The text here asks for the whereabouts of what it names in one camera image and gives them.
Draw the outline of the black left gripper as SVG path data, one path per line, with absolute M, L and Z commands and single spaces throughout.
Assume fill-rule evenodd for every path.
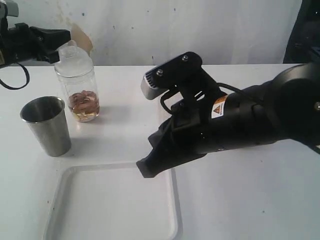
M 17 23 L 8 28 L 7 22 L 0 23 L 0 65 L 9 66 L 28 60 L 57 63 L 58 49 L 71 40 L 66 29 L 44 29 Z

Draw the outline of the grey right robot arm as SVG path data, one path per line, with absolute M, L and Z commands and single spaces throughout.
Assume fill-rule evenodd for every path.
M 291 139 L 320 150 L 320 66 L 290 67 L 245 89 L 214 81 L 204 70 L 176 84 L 182 99 L 149 136 L 151 152 L 136 165 L 144 178 L 206 154 Z

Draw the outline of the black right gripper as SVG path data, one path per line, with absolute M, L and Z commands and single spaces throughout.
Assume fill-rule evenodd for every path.
M 212 152 L 226 151 L 231 137 L 240 132 L 227 117 L 227 100 L 231 96 L 221 89 L 231 90 L 238 100 L 249 101 L 250 94 L 233 86 L 217 83 L 208 74 L 192 76 L 174 89 L 182 99 L 171 106 L 172 117 L 164 121 L 156 132 L 148 137 L 151 152 L 136 162 L 144 178 L 154 178 L 159 173 L 203 158 Z

